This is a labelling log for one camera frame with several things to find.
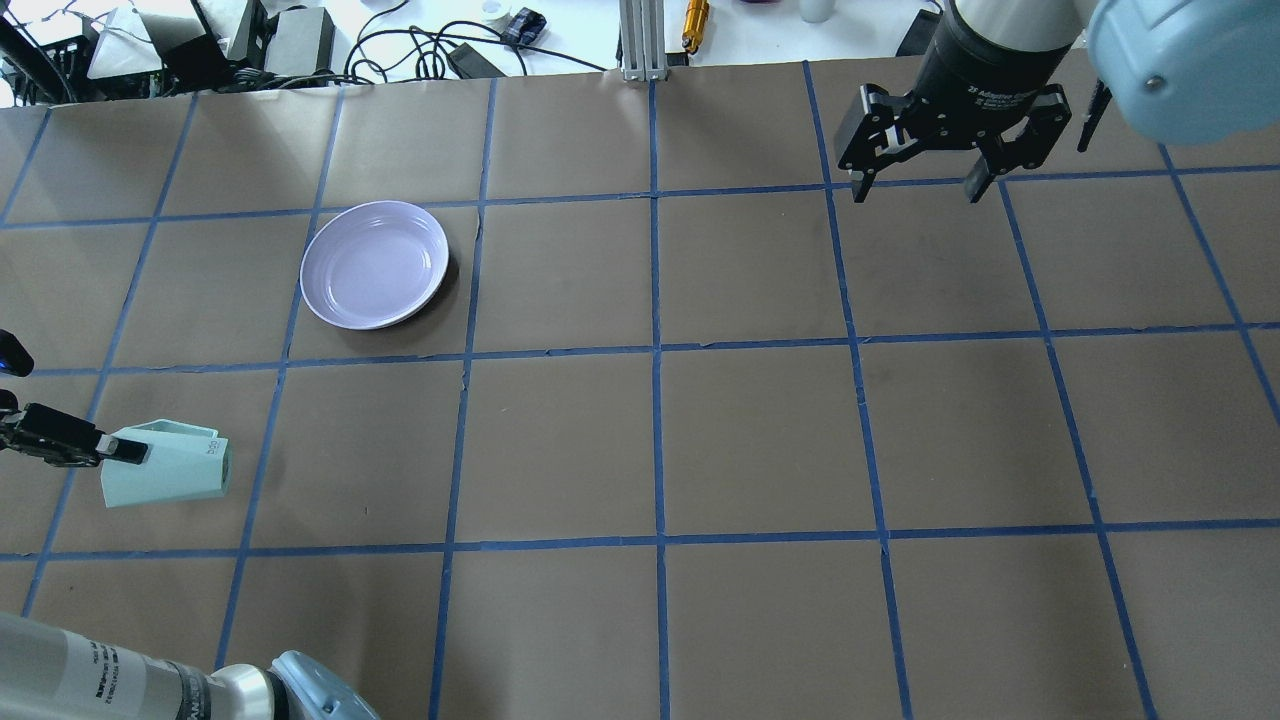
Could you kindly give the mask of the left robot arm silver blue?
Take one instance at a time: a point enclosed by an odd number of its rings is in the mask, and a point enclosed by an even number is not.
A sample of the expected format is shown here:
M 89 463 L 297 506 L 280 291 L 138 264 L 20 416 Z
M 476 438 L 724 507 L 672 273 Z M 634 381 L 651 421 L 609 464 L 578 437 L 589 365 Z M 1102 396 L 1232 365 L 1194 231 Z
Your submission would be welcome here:
M 97 468 L 110 509 L 216 498 L 232 452 L 207 427 L 168 419 L 100 430 L 42 404 L 3 393 L 3 447 L 55 468 Z M 287 651 L 269 666 L 205 673 L 5 612 L 5 719 L 374 719 L 375 710 L 319 661 Z

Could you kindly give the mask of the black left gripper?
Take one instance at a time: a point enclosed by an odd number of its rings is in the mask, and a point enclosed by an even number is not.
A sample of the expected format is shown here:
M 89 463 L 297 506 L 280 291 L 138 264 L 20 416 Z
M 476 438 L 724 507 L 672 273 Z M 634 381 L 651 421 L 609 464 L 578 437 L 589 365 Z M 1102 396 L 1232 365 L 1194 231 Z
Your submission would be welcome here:
M 42 404 L 20 406 L 1 391 L 1 450 L 36 457 L 55 468 L 96 468 L 101 461 L 141 465 L 145 442 L 102 436 L 92 423 Z

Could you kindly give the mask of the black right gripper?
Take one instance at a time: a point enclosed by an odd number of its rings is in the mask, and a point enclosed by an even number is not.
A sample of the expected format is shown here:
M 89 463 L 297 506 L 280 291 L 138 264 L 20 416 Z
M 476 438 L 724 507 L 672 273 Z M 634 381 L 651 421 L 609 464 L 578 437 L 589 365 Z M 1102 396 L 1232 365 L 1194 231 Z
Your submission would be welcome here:
M 910 88 L 864 83 L 841 120 L 837 165 L 856 170 L 854 202 L 878 170 L 923 152 L 979 154 L 970 204 L 1010 170 L 1041 167 L 1073 118 L 1053 82 L 1071 46 L 1070 10 L 942 10 Z

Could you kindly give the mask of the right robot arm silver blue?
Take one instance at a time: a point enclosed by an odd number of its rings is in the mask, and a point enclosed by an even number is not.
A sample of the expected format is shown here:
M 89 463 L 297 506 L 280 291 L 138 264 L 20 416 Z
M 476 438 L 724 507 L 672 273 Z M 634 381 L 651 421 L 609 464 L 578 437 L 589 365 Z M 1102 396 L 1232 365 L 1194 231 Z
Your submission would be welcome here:
M 1052 78 L 1076 42 L 1097 76 L 1079 151 L 1108 108 L 1155 142 L 1213 143 L 1277 120 L 1277 37 L 1275 1 L 946 1 L 910 90 L 860 87 L 837 164 L 860 202 L 892 165 L 974 151 L 980 200 L 1061 138 L 1073 110 Z

